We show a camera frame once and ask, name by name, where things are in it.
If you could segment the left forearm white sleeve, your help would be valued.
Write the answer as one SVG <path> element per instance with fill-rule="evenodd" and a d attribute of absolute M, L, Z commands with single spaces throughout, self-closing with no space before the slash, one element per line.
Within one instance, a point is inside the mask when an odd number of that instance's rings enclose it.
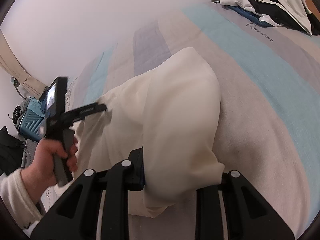
<path fill-rule="evenodd" d="M 1 198 L 20 229 L 29 229 L 46 214 L 41 201 L 35 204 L 21 177 L 21 168 L 1 181 Z"/>

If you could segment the left hand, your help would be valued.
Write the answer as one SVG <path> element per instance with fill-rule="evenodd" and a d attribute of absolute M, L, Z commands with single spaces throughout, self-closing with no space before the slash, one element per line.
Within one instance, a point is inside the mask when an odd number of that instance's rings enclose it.
<path fill-rule="evenodd" d="M 38 203 L 45 190 L 54 186 L 57 181 L 54 175 L 54 157 L 67 160 L 67 167 L 71 172 L 78 170 L 77 158 L 78 140 L 73 143 L 68 152 L 62 143 L 56 140 L 42 139 L 36 148 L 35 157 L 31 165 L 21 171 L 23 185 L 34 204 Z"/>

